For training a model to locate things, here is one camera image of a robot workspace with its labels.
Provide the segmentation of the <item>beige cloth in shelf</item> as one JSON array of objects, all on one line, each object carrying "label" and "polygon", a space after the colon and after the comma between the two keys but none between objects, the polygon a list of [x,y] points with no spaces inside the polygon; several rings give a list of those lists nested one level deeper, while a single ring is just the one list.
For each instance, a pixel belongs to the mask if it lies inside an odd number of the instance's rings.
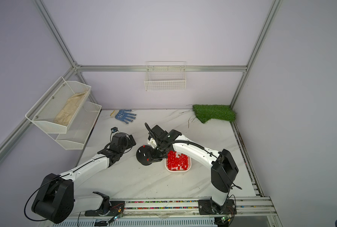
[{"label": "beige cloth in shelf", "polygon": [[73,96],[71,96],[62,110],[57,114],[57,116],[54,119],[55,124],[68,126],[71,120],[73,119],[73,116],[75,115],[78,107],[83,101],[83,98],[86,96],[87,92],[82,93],[75,93]]}]

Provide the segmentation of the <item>blue dotted work glove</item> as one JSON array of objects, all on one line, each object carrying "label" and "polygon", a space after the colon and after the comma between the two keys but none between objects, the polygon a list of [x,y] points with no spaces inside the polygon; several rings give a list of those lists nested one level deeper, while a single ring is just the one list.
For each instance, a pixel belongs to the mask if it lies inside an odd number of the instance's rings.
[{"label": "blue dotted work glove", "polygon": [[136,113],[132,113],[131,109],[121,109],[121,110],[114,110],[110,117],[115,118],[125,124],[129,124],[136,119]]}]

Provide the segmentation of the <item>aluminium mounting rail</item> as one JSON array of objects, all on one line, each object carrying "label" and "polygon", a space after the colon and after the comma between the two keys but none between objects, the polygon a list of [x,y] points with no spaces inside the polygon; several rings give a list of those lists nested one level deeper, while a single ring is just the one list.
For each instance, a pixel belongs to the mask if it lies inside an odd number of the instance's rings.
[{"label": "aluminium mounting rail", "polygon": [[[239,216],[277,216],[277,211],[270,198],[235,198],[229,197],[235,201],[236,217]],[[174,217],[174,216],[194,216],[200,215],[198,201],[199,199],[153,199],[153,200],[120,200],[125,202],[123,214],[130,217]],[[225,216],[221,215],[202,215],[202,216]]]}]

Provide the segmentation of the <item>upper white mesh shelf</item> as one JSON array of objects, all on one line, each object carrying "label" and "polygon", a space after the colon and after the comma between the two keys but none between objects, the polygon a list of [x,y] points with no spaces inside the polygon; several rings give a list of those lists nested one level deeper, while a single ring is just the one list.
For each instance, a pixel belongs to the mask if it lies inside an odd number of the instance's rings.
[{"label": "upper white mesh shelf", "polygon": [[[68,126],[55,124],[53,121],[62,110],[67,100],[75,93],[87,92]],[[91,86],[78,81],[65,80],[60,77],[43,97],[26,113],[25,117],[46,134],[65,134],[73,120],[83,107],[91,93]]]}]

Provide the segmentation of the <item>green artificial grass mat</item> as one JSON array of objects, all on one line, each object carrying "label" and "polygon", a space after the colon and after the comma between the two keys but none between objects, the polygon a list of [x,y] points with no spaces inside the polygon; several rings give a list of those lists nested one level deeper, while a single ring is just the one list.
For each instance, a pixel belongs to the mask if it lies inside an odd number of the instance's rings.
[{"label": "green artificial grass mat", "polygon": [[236,113],[227,105],[193,105],[196,118],[203,124],[212,119],[234,122]]}]

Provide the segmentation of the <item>white mesh shelf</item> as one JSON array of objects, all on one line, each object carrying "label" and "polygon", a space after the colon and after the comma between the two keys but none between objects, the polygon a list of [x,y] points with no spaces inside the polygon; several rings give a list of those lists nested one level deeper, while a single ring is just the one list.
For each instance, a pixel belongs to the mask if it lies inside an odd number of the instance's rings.
[{"label": "white mesh shelf", "polygon": [[65,150],[82,150],[101,112],[101,105],[85,102],[67,133],[59,134],[56,142]]},{"label": "white mesh shelf", "polygon": [[[68,126],[55,124],[53,121],[62,110],[67,100],[75,93],[87,92]],[[43,97],[26,113],[25,117],[46,134],[65,134],[73,120],[83,107],[91,93],[91,86],[78,81],[65,80],[60,77]]]}]

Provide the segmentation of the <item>lower white mesh shelf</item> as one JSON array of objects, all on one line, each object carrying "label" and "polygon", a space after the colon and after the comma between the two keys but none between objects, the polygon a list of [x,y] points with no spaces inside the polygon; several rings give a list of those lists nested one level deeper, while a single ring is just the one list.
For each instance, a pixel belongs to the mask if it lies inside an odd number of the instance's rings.
[{"label": "lower white mesh shelf", "polygon": [[67,133],[59,134],[56,142],[65,150],[82,150],[101,112],[101,105],[85,102]]}]

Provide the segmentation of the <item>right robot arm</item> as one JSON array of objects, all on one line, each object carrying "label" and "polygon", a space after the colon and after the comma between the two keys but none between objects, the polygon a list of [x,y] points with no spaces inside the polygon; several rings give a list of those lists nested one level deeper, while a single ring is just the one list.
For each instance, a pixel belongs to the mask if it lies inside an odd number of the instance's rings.
[{"label": "right robot arm", "polygon": [[215,192],[211,196],[212,205],[223,207],[232,187],[242,189],[234,184],[234,180],[239,172],[232,154],[223,149],[222,151],[206,148],[183,135],[177,130],[167,132],[156,125],[150,128],[147,123],[148,145],[141,146],[136,152],[137,160],[144,166],[149,166],[155,162],[161,162],[168,157],[170,151],[184,154],[211,172],[211,183]]}]

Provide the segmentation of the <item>white tray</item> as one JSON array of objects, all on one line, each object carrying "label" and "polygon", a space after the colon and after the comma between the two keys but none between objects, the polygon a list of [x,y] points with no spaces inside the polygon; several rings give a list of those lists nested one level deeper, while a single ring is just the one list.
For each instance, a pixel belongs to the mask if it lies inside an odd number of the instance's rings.
[{"label": "white tray", "polygon": [[173,143],[168,147],[167,157],[165,158],[165,168],[169,172],[187,172],[192,166],[191,158],[188,155],[179,152],[174,145],[185,145],[185,143]]}]

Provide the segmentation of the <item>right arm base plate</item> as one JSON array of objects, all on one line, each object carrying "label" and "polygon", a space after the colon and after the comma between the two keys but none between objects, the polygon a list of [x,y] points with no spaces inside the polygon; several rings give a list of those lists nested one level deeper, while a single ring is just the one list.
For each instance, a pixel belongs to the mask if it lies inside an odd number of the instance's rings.
[{"label": "right arm base plate", "polygon": [[198,201],[200,215],[236,214],[235,201],[227,199],[223,205],[218,205],[212,199]]}]

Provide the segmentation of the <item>red sleeves pile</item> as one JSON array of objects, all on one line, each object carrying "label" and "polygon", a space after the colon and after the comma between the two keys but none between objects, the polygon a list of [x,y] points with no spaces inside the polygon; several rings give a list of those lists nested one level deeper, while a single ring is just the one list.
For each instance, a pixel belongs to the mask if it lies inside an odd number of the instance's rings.
[{"label": "red sleeves pile", "polygon": [[189,157],[176,151],[170,151],[166,159],[166,167],[169,171],[186,171],[189,167]]}]

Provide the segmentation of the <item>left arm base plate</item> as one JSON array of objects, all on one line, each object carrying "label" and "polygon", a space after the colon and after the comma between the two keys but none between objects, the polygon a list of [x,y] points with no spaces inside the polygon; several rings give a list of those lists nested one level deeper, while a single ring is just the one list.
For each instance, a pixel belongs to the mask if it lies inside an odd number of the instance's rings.
[{"label": "left arm base plate", "polygon": [[84,215],[86,217],[105,217],[105,216],[117,216],[123,213],[125,208],[124,201],[107,201],[99,209],[86,211]]}]

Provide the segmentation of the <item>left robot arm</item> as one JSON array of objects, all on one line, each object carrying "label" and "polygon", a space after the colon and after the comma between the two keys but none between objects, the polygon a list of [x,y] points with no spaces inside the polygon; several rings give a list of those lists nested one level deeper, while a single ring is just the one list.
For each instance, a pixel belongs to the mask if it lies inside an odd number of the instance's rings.
[{"label": "left robot arm", "polygon": [[111,167],[135,145],[132,135],[116,132],[111,142],[88,161],[59,175],[45,176],[40,188],[32,194],[32,212],[55,224],[75,213],[110,214],[114,208],[108,195],[98,191],[77,195],[76,189],[95,174]]}]

